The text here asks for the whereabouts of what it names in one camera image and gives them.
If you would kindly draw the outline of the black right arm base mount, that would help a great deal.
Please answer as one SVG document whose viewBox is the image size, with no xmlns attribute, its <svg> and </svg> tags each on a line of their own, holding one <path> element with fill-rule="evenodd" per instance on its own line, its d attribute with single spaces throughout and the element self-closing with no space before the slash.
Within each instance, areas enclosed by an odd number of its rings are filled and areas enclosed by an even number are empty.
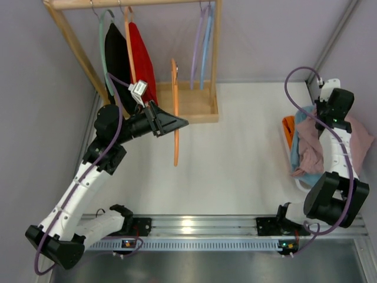
<svg viewBox="0 0 377 283">
<path fill-rule="evenodd" d="M 290 236 L 292 233 L 277 217 L 258 217 L 256 225 L 259 236 Z"/>
</svg>

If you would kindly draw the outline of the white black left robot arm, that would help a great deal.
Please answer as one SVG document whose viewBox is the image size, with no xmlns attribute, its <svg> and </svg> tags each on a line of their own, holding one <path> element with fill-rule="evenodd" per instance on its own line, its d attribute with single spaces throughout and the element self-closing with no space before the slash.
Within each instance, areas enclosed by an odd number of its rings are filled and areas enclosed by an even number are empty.
<svg viewBox="0 0 377 283">
<path fill-rule="evenodd" d="M 104 214 L 83 225 L 80 220 L 93 197 L 126 156 L 123 143 L 149 133 L 164 136 L 188 124 L 188 120 L 162 110 L 153 101 L 129 119 L 124 118 L 115 104 L 101 107 L 94 123 L 96 137 L 84 154 L 76 176 L 51 213 L 25 233 L 37 255 L 69 270 L 96 242 L 108 236 L 134 236 L 133 213 L 123 205 L 112 205 Z"/>
</svg>

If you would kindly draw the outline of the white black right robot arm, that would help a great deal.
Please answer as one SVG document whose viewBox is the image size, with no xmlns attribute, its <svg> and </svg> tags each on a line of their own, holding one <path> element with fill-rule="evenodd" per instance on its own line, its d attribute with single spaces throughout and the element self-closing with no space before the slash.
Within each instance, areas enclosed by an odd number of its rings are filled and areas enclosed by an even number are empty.
<svg viewBox="0 0 377 283">
<path fill-rule="evenodd" d="M 294 102 L 285 84 L 289 101 L 301 112 L 314 119 L 323 128 L 317 138 L 323 150 L 324 173 L 311 188 L 303 203 L 307 218 L 317 219 L 330 225 L 321 231 L 310 229 L 307 221 L 301 227 L 314 237 L 331 233 L 338 227 L 348 228 L 369 194 L 369 185 L 358 179 L 353 168 L 350 152 L 352 128 L 344 118 L 351 108 L 354 96 L 350 91 L 334 88 L 320 116 L 314 116 Z"/>
</svg>

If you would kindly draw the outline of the dusty pink trousers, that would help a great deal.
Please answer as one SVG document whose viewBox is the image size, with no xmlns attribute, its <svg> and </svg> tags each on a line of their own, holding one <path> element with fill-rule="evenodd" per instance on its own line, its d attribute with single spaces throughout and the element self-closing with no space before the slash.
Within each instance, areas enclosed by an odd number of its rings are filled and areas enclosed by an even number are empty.
<svg viewBox="0 0 377 283">
<path fill-rule="evenodd" d="M 349 149 L 352 165 L 355 172 L 360 174 L 363 161 L 375 138 L 349 114 L 345 120 L 352 128 Z M 297 111 L 290 148 L 291 175 L 309 186 L 314 186 L 324 173 L 323 150 L 315 124 L 305 113 Z"/>
</svg>

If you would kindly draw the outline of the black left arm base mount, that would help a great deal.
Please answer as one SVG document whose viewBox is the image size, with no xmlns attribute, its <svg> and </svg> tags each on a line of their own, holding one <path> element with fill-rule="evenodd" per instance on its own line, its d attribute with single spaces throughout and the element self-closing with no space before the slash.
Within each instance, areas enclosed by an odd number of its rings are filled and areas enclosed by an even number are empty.
<svg viewBox="0 0 377 283">
<path fill-rule="evenodd" d="M 151 223 L 151 218 L 129 217 L 124 220 L 119 231 L 113 232 L 107 237 L 148 236 L 151 232 Z"/>
</svg>

